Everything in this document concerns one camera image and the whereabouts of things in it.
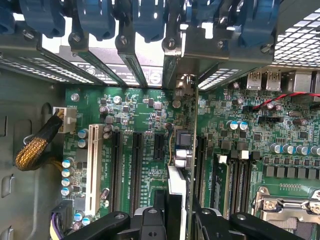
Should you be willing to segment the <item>green Dell motherboard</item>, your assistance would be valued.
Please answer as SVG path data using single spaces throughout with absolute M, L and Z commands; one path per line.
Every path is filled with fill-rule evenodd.
M 261 183 L 271 195 L 309 197 L 320 190 L 320 94 L 293 92 L 295 72 L 281 71 L 280 91 L 247 89 L 247 76 L 196 98 L 197 136 L 207 138 L 204 207 L 230 218 L 233 163 L 238 162 L 236 212 L 239 202 L 240 152 L 260 152 Z M 173 91 L 72 87 L 66 90 L 68 108 L 76 109 L 75 132 L 64 137 L 62 189 L 72 201 L 71 231 L 110 214 L 112 133 L 122 133 L 120 209 L 130 217 L 133 133 L 143 133 L 140 206 L 154 204 L 155 191 L 168 189 L 170 127 L 178 111 L 172 107 Z M 100 208 L 86 214 L 89 125 L 103 125 Z M 164 134 L 164 159 L 154 160 L 155 133 Z M 196 149 L 193 195 L 196 195 Z

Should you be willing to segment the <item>metal USB port block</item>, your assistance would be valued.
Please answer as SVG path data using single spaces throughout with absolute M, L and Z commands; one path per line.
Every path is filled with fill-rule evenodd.
M 248 90 L 281 91 L 281 71 L 262 72 L 261 70 L 251 71 L 247 74 L 246 88 Z

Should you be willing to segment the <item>blue card retention clip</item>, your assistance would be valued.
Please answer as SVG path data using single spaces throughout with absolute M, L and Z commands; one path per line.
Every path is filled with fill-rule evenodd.
M 243 0 L 236 25 L 240 27 L 239 45 L 266 44 L 277 23 L 281 0 Z
M 19 0 L 27 25 L 47 38 L 63 37 L 66 20 L 60 0 Z
M 213 23 L 224 0 L 186 0 L 185 21 L 193 26 Z
M 15 32 L 16 20 L 7 5 L 0 5 L 0 35 L 12 35 Z
M 97 41 L 115 36 L 116 21 L 112 0 L 76 0 L 80 25 Z
M 146 43 L 164 38 L 165 0 L 132 0 L 133 28 Z

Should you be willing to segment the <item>white power connector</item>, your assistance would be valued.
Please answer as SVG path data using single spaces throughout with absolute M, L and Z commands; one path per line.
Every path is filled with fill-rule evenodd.
M 59 134 L 73 133 L 76 131 L 77 109 L 70 107 L 53 107 L 53 113 L 62 120 L 62 125 L 58 130 Z

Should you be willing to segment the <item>metal expansion slot cover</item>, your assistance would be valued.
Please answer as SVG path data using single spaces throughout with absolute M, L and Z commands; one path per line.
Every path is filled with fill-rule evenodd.
M 135 41 L 119 34 L 115 39 L 117 54 L 130 70 L 140 87 L 148 86 L 142 67 L 135 52 Z
M 110 67 L 90 51 L 89 34 L 87 32 L 72 32 L 68 37 L 68 42 L 72 53 L 106 74 L 119 86 L 125 87 L 127 85 Z
M 212 38 L 206 38 L 206 29 L 189 26 L 185 33 L 184 57 L 197 66 L 198 89 L 207 92 L 227 84 L 240 76 L 241 66 L 230 60 L 229 43 L 233 31 L 210 27 Z
M 16 23 L 13 34 L 0 35 L 0 68 L 52 83 L 99 84 L 96 77 L 42 47 L 42 34 L 24 21 Z

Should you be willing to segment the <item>long black expansion slot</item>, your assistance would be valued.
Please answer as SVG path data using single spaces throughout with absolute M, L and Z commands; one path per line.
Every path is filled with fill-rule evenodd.
M 133 216 L 140 207 L 142 162 L 144 158 L 144 135 L 134 132 L 132 135 L 130 214 Z
M 121 182 L 122 182 L 122 146 L 123 136 L 119 130 L 112 132 L 111 138 L 111 191 L 110 191 L 110 207 L 111 211 L 120 210 L 121 202 Z
M 197 136 L 196 148 L 196 186 L 195 192 L 201 207 L 205 205 L 206 191 L 206 162 L 207 162 L 207 147 L 208 140 L 205 136 Z

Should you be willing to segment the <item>open grey PC case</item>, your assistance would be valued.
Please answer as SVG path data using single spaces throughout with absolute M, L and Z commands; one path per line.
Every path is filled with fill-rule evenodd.
M 80 24 L 77 0 L 60 0 L 65 19 L 65 34 L 48 38 L 42 34 L 42 47 L 74 64 L 99 80 L 99 84 L 57 83 L 0 67 L 0 240 L 51 240 L 52 210 L 63 200 L 62 177 L 64 138 L 58 133 L 63 121 L 53 107 L 67 108 L 69 88 L 119 88 L 169 90 L 163 87 L 165 37 L 176 37 L 182 43 L 178 73 L 196 78 L 196 63 L 184 57 L 186 0 L 165 0 L 164 36 L 146 43 L 134 30 L 133 0 L 112 0 L 115 35 L 98 41 Z M 318 71 L 320 70 L 320 0 L 280 0 L 277 22 L 266 44 L 253 47 L 239 45 L 237 18 L 244 0 L 224 0 L 213 23 L 203 22 L 205 37 L 213 37 L 211 27 L 233 31 L 229 57 L 239 64 L 242 73 L 233 81 L 253 71 Z M 0 0 L 10 7 L 15 28 L 26 23 L 19 0 Z M 89 50 L 111 68 L 125 83 L 120 86 L 105 73 L 72 53 L 69 35 L 89 34 Z M 146 78 L 141 87 L 118 56 L 116 37 L 124 35 L 135 42 L 135 53 Z

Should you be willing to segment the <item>RAM slot with white latches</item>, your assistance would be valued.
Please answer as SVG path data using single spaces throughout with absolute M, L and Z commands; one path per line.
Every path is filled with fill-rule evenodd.
M 250 188 L 250 173 L 251 173 L 251 162 L 248 150 L 241 150 L 239 154 L 239 170 L 240 170 L 240 181 L 239 181 L 239 200 L 238 200 L 238 212 L 246 212 L 248 208 L 248 195 Z

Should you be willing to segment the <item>metal CPU socket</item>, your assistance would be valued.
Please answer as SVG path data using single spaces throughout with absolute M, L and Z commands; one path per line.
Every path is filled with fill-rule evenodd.
M 320 240 L 320 189 L 307 197 L 276 196 L 261 186 L 251 214 L 304 240 Z

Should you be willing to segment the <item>white PCI expansion slot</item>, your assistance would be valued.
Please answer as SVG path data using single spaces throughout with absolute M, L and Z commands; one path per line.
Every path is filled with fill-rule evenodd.
M 100 209 L 103 124 L 88 126 L 85 213 L 96 215 Z

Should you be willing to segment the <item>metal rear port block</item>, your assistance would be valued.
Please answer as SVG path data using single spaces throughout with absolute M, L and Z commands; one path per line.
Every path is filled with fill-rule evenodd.
M 294 93 L 308 92 L 320 94 L 320 71 L 296 71 L 293 74 L 292 90 Z

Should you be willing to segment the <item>short black expansion slot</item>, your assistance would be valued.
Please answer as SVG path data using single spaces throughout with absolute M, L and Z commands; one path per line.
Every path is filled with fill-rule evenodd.
M 165 134 L 155 133 L 153 145 L 153 160 L 163 161 L 165 156 Z

